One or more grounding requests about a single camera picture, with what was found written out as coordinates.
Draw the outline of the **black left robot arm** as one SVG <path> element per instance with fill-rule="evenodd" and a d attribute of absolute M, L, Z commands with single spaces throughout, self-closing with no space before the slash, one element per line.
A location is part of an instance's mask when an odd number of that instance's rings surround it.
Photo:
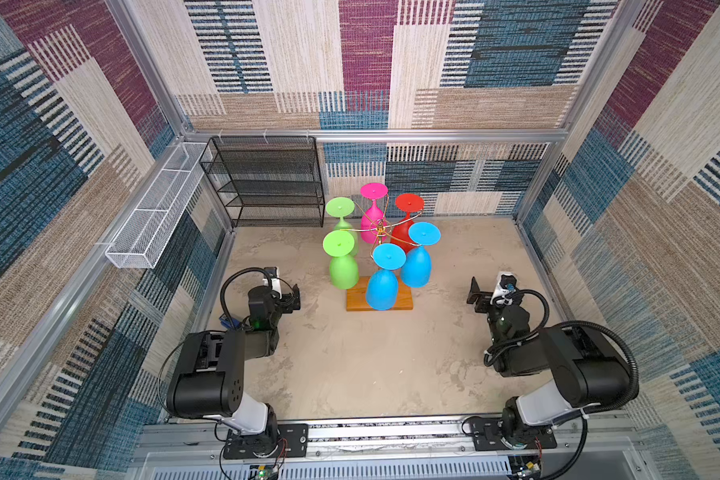
<path fill-rule="evenodd" d="M 227 433 L 217 438 L 222 442 L 221 460 L 272 459 L 281 467 L 287 458 L 306 456 L 309 426 L 281 426 L 271 405 L 246 393 L 245 363 L 275 353 L 280 320 L 300 308 L 300 291 L 292 286 L 284 292 L 286 282 L 275 267 L 244 268 L 221 286 L 219 300 L 224 314 L 229 313 L 227 288 L 250 273 L 262 275 L 264 283 L 248 292 L 248 317 L 225 331 L 206 330 L 186 337 L 179 348 L 165 405 L 174 417 L 210 420 L 225 427 Z"/>

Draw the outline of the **blue wine glass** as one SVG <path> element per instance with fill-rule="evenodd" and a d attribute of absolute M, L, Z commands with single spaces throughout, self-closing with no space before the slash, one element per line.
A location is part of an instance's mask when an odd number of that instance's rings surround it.
<path fill-rule="evenodd" d="M 372 259 L 378 270 L 369 279 L 365 300 L 373 310 L 390 310 L 397 302 L 399 291 L 395 271 L 405 264 L 406 254 L 397 245 L 385 243 L 373 250 Z"/>
<path fill-rule="evenodd" d="M 419 222 L 409 228 L 408 235 L 416 246 L 406 255 L 401 279 L 410 288 L 422 288 L 429 282 L 432 272 L 432 259 L 426 248 L 440 241 L 441 232 L 432 223 Z"/>

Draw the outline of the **blue wine glass front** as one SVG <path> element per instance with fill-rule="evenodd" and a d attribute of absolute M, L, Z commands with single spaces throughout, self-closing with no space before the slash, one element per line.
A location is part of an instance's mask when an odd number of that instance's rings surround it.
<path fill-rule="evenodd" d="M 399 291 L 395 271 L 405 264 L 406 254 L 397 245 L 385 243 L 373 250 L 372 259 L 378 270 L 369 279 L 365 300 L 373 310 L 390 310 L 397 302 Z"/>

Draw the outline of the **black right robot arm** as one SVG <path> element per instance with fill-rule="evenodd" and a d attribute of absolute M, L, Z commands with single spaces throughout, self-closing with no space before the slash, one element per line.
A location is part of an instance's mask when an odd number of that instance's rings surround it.
<path fill-rule="evenodd" d="M 560 479 L 581 458 L 589 436 L 589 418 L 619 410 L 639 393 L 639 367 L 627 343 L 609 328 L 581 320 L 549 323 L 550 306 L 540 292 L 522 289 L 516 277 L 501 272 L 492 291 L 471 282 L 466 299 L 485 315 L 491 344 L 485 367 L 504 378 L 543 371 L 551 381 L 506 401 L 493 416 L 469 416 L 462 433 L 478 452 L 534 451 L 511 468 L 513 479 Z M 572 420 L 581 423 L 572 455 L 556 470 L 543 465 L 545 451 L 556 448 L 554 431 Z"/>

